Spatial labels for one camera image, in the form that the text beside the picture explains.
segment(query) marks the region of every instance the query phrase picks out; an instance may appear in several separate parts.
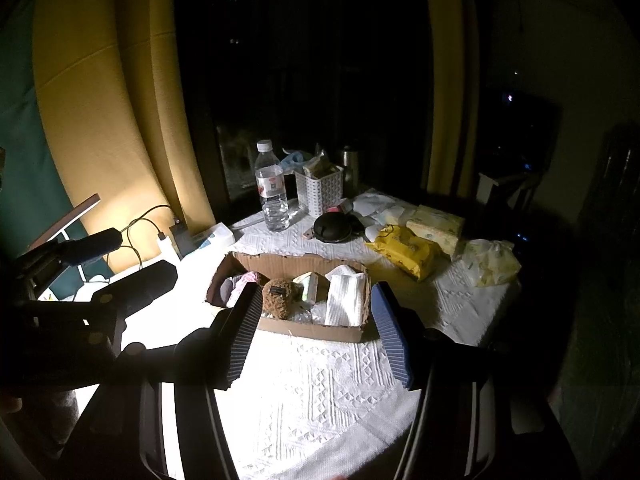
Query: plastic bottle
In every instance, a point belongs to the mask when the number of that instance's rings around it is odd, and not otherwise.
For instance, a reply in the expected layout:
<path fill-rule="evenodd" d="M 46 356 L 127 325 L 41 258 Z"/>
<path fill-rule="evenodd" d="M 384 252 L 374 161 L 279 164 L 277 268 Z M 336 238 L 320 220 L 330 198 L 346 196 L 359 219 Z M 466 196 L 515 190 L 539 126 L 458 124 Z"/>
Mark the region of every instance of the plastic bottle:
<path fill-rule="evenodd" d="M 264 223 L 269 231 L 284 231 L 289 227 L 289 203 L 280 161 L 273 154 L 269 139 L 259 140 L 257 146 L 255 179 L 264 212 Z"/>

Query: woven basket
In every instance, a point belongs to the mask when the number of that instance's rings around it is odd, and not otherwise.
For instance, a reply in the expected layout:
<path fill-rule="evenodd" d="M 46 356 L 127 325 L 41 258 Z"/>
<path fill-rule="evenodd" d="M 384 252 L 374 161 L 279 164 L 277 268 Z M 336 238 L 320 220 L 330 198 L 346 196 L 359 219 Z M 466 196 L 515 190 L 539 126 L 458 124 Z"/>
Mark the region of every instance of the woven basket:
<path fill-rule="evenodd" d="M 296 173 L 296 187 L 298 188 L 298 203 L 315 218 L 333 207 L 342 198 L 342 168 L 340 171 L 322 178 L 309 178 Z"/>

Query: table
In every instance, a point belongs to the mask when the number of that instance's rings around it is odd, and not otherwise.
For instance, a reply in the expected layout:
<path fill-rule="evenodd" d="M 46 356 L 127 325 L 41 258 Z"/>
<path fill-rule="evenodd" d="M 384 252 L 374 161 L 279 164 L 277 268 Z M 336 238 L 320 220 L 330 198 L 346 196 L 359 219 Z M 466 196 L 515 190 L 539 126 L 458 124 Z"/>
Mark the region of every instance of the table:
<path fill-rule="evenodd" d="M 423 283 L 364 246 L 306 240 L 314 219 L 297 218 L 286 231 L 254 224 L 261 212 L 240 224 L 231 250 L 360 261 L 372 281 L 390 283 L 399 302 L 416 310 L 427 326 L 453 340 L 479 345 L 517 291 L 514 285 L 474 288 L 460 263 L 442 265 Z M 127 319 L 122 346 L 174 344 L 200 326 L 212 310 L 204 303 L 223 254 L 205 247 L 178 266 L 174 290 Z M 169 473 L 182 478 L 175 433 L 172 387 L 163 387 L 162 418 Z M 238 475 L 245 480 L 327 480 L 347 476 L 383 452 L 409 427 L 419 392 L 407 392 L 393 378 L 380 340 L 359 344 L 311 340 L 257 331 L 241 377 L 216 392 L 225 434 Z"/>

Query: yellow package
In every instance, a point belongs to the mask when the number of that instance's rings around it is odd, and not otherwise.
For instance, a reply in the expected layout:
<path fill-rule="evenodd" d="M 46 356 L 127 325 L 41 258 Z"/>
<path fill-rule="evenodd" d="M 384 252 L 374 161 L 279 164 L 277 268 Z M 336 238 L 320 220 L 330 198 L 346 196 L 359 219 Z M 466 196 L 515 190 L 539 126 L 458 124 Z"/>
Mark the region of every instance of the yellow package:
<path fill-rule="evenodd" d="M 398 225 L 386 226 L 373 243 L 365 245 L 415 276 L 419 282 L 431 273 L 435 257 L 440 253 L 436 242 L 417 237 L 411 229 Z"/>

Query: brown fuzzy object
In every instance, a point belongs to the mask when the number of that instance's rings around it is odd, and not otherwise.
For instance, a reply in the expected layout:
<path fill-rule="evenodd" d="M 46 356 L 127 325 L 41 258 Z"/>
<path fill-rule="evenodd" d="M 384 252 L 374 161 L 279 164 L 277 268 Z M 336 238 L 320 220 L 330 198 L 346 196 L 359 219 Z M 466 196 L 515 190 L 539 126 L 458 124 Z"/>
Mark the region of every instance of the brown fuzzy object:
<path fill-rule="evenodd" d="M 293 285 L 291 280 L 284 278 L 267 282 L 262 288 L 262 309 L 275 319 L 287 319 L 296 293 Z"/>

